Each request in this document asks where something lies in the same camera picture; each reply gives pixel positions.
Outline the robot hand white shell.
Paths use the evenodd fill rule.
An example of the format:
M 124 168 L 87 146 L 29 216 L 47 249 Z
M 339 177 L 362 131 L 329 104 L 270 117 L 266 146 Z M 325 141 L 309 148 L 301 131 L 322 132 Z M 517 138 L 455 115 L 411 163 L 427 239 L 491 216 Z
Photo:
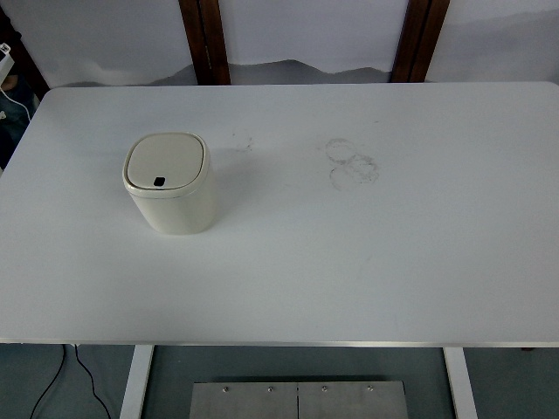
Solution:
M 3 83 L 14 66 L 14 59 L 10 55 L 10 47 L 6 43 L 0 44 L 0 82 Z

